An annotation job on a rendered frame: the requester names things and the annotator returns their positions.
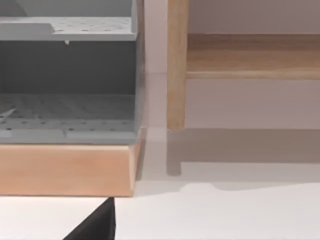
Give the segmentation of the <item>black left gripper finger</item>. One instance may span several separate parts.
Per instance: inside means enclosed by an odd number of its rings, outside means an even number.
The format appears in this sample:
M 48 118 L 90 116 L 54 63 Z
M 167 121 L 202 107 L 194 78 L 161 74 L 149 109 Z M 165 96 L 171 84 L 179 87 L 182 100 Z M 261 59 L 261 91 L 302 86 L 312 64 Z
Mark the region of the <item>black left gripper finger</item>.
M 115 198 L 109 197 L 63 240 L 115 240 Z

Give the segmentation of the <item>pale wooden drawer front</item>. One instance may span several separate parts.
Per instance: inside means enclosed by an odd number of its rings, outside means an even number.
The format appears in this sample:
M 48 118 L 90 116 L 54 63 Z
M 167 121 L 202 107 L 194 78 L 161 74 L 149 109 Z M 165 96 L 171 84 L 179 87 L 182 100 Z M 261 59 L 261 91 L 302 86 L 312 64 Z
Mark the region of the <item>pale wooden drawer front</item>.
M 0 196 L 131 197 L 145 133 L 130 145 L 0 144 Z

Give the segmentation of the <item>grey pierced drawer inside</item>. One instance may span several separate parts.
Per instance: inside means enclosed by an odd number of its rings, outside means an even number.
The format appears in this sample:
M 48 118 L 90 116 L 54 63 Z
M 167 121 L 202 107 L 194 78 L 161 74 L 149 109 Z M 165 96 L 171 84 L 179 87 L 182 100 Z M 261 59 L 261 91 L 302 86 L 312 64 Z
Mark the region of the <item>grey pierced drawer inside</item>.
M 0 0 L 0 144 L 135 144 L 144 16 L 144 0 Z

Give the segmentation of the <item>wooden open shelf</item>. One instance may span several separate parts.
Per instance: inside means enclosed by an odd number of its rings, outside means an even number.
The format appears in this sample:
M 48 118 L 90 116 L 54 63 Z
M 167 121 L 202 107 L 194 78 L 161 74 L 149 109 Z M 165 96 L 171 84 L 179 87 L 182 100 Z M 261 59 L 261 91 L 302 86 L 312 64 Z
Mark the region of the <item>wooden open shelf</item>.
M 187 80 L 320 81 L 311 33 L 189 33 L 189 0 L 168 0 L 167 127 L 185 128 Z

